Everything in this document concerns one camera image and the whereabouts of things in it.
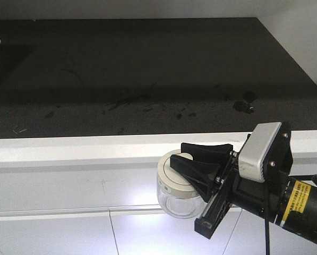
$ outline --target warning label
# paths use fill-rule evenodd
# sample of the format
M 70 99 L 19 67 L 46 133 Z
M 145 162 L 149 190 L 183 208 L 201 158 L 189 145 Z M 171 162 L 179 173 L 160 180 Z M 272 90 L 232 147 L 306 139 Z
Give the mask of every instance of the warning label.
M 303 213 L 310 192 L 311 186 L 309 184 L 300 181 L 295 182 L 282 221 L 286 221 L 291 211 L 298 211 L 300 213 Z

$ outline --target dark gray surface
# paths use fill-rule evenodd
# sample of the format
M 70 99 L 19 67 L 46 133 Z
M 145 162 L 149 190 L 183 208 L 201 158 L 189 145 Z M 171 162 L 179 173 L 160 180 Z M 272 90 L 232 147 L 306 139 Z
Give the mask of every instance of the dark gray surface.
M 0 21 L 0 38 L 0 138 L 317 129 L 317 86 L 255 18 Z

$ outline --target bolt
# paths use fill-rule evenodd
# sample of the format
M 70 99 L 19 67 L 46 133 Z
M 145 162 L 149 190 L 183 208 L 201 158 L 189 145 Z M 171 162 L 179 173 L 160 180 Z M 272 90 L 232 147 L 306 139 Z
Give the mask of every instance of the bolt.
M 234 158 L 237 157 L 237 154 L 238 154 L 238 153 L 237 153 L 236 151 L 234 151 L 234 150 L 230 152 L 230 155 L 232 155 Z
M 220 184 L 223 184 L 223 183 L 224 183 L 224 179 L 221 179 L 220 176 L 217 176 L 217 177 L 215 178 L 215 181 L 216 181 L 217 183 L 220 183 Z

